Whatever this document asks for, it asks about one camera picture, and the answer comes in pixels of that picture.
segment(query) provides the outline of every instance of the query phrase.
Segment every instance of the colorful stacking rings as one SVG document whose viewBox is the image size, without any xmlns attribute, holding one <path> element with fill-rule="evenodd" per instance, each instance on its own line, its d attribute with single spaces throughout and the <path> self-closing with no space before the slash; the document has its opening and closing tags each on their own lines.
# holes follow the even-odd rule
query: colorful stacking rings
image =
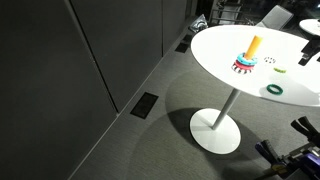
<svg viewBox="0 0 320 180">
<path fill-rule="evenodd" d="M 251 69 L 241 69 L 240 67 L 238 67 L 238 66 L 236 65 L 236 63 L 233 63 L 232 69 L 233 69 L 235 72 L 239 73 L 239 74 L 251 73 L 252 70 L 253 70 L 252 68 L 251 68 Z"/>
<path fill-rule="evenodd" d="M 254 66 L 255 64 L 258 63 L 258 59 L 256 57 L 253 57 L 252 59 L 250 60 L 247 60 L 246 58 L 243 57 L 244 56 L 244 53 L 241 53 L 239 54 L 237 60 L 243 64 L 243 65 L 246 65 L 246 66 Z"/>
<path fill-rule="evenodd" d="M 287 72 L 287 70 L 285 70 L 283 68 L 277 68 L 277 67 L 273 68 L 273 70 L 277 71 L 278 73 L 286 73 Z"/>
<path fill-rule="evenodd" d="M 244 69 L 244 70 L 251 70 L 253 69 L 254 66 L 246 66 L 241 64 L 239 61 L 235 61 L 234 64 L 239 67 L 240 69 Z"/>
<path fill-rule="evenodd" d="M 273 59 L 272 57 L 265 57 L 264 61 L 269 64 L 274 64 L 276 62 L 276 60 Z"/>
<path fill-rule="evenodd" d="M 283 89 L 278 86 L 278 85 L 275 85 L 275 84 L 269 84 L 267 86 L 267 90 L 271 93 L 271 94 L 275 94 L 275 95 L 280 95 L 283 93 Z"/>
</svg>

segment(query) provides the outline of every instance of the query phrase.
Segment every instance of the gray carpet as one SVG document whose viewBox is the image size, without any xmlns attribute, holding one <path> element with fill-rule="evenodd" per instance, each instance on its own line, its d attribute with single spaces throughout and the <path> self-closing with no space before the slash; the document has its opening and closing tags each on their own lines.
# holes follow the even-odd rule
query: gray carpet
<svg viewBox="0 0 320 180">
<path fill-rule="evenodd" d="M 203 70 L 190 49 L 185 54 L 174 52 L 179 40 L 72 180 L 254 179 L 269 167 L 255 151 L 256 142 L 269 139 L 280 155 L 287 154 L 307 143 L 291 128 L 294 119 L 306 115 L 320 129 L 318 108 L 283 105 L 242 93 L 229 112 L 242 136 L 238 149 L 227 155 L 202 149 L 190 134 L 190 118 L 202 108 L 221 110 L 232 88 Z M 159 99 L 148 117 L 141 119 L 130 111 L 144 92 Z"/>
</svg>

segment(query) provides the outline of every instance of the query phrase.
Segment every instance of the floor vent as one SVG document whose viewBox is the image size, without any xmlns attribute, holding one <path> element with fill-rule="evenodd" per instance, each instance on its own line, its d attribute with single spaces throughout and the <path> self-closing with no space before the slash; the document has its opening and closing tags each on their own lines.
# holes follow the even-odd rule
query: floor vent
<svg viewBox="0 0 320 180">
<path fill-rule="evenodd" d="M 186 42 L 186 43 L 191 43 L 191 41 L 192 41 L 192 35 L 190 35 L 190 34 L 187 34 L 187 35 L 185 35 L 184 36 L 184 38 L 182 39 L 184 42 Z"/>
<path fill-rule="evenodd" d="M 188 48 L 189 48 L 189 44 L 186 44 L 186 43 L 182 43 L 182 42 L 181 42 L 181 43 L 178 45 L 178 47 L 176 48 L 175 51 L 181 52 L 181 53 L 185 53 Z"/>
<path fill-rule="evenodd" d="M 146 119 L 157 99 L 158 96 L 145 92 L 130 114 Z"/>
</svg>

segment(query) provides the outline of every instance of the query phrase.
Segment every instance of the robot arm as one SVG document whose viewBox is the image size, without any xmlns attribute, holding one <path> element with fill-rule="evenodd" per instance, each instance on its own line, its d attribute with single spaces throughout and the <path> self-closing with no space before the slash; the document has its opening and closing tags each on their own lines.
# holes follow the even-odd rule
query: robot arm
<svg viewBox="0 0 320 180">
<path fill-rule="evenodd" d="M 305 66 L 309 60 L 320 51 L 320 36 L 312 36 L 311 40 L 301 50 L 303 56 L 299 61 L 299 64 Z"/>
</svg>

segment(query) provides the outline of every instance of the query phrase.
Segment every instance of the gray wall panel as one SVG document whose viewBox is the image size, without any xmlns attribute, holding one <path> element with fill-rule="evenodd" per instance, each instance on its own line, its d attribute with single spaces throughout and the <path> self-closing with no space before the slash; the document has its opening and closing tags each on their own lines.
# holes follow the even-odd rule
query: gray wall panel
<svg viewBox="0 0 320 180">
<path fill-rule="evenodd" d="M 183 30 L 186 7 L 187 0 L 163 0 L 163 54 Z"/>
<path fill-rule="evenodd" d="M 66 179 L 115 110 L 63 0 L 0 3 L 0 178 Z"/>
<path fill-rule="evenodd" d="M 161 59 L 161 0 L 72 0 L 116 107 Z"/>
</svg>

